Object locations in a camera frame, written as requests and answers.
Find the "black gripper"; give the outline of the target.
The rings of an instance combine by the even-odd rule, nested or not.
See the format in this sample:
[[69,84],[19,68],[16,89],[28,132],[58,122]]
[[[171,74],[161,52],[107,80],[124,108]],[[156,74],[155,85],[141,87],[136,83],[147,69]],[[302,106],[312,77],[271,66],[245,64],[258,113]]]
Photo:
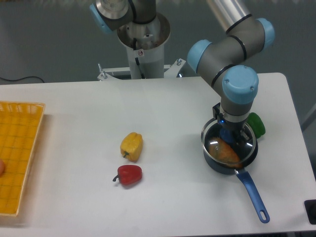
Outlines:
[[249,140],[248,135],[244,132],[246,120],[241,122],[230,122],[221,120],[221,138],[235,138],[236,144],[245,146]]

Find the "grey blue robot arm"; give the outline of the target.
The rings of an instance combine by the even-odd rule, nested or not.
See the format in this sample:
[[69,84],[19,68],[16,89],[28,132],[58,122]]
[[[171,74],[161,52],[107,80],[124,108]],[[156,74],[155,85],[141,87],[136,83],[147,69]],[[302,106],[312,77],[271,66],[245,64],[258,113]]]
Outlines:
[[[272,45],[275,30],[266,19],[253,18],[240,0],[211,0],[209,5],[226,38],[196,42],[187,63],[220,96],[213,114],[222,126],[220,137],[232,143],[245,127],[259,84],[257,73],[243,62]],[[89,9],[102,32],[117,33],[133,79],[163,77],[170,24],[154,0],[97,0]]]

